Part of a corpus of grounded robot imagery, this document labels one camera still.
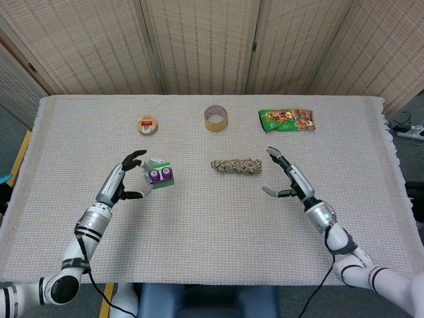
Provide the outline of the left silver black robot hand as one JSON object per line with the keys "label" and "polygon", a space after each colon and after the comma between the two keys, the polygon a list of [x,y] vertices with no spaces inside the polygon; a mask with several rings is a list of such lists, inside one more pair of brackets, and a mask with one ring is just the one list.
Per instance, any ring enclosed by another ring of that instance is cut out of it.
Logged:
{"label": "left silver black robot hand", "polygon": [[139,156],[146,154],[146,150],[136,150],[125,157],[125,159],[117,164],[108,175],[103,183],[95,200],[113,208],[119,200],[126,199],[142,199],[150,194],[153,190],[153,185],[147,183],[147,186],[140,191],[126,191],[123,180],[126,172],[135,167],[140,167],[145,171],[150,170],[150,166],[144,161],[138,159]]}

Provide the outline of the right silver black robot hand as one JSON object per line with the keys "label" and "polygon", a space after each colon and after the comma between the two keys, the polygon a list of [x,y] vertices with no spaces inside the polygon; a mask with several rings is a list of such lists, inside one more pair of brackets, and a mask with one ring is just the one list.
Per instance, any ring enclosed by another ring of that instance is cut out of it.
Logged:
{"label": "right silver black robot hand", "polygon": [[283,169],[284,174],[290,179],[291,185],[289,189],[280,191],[272,190],[264,186],[262,187],[262,190],[265,193],[277,198],[298,197],[306,211],[321,202],[315,198],[315,190],[313,186],[296,165],[290,164],[283,154],[273,147],[269,146],[266,151],[270,155],[272,161]]}

